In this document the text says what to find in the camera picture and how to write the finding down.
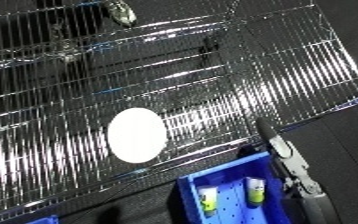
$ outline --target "black background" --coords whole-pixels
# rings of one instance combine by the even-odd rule
[[[358,0],[317,0],[339,38],[358,65]],[[285,134],[311,165],[311,175],[325,185],[344,223],[358,224],[358,106],[326,116]],[[57,214],[70,224],[186,223],[174,180],[186,173],[236,157],[219,158],[179,168],[139,182],[109,203],[98,206],[118,188],[78,198],[7,223],[24,223]],[[90,208],[96,209],[86,214]]]

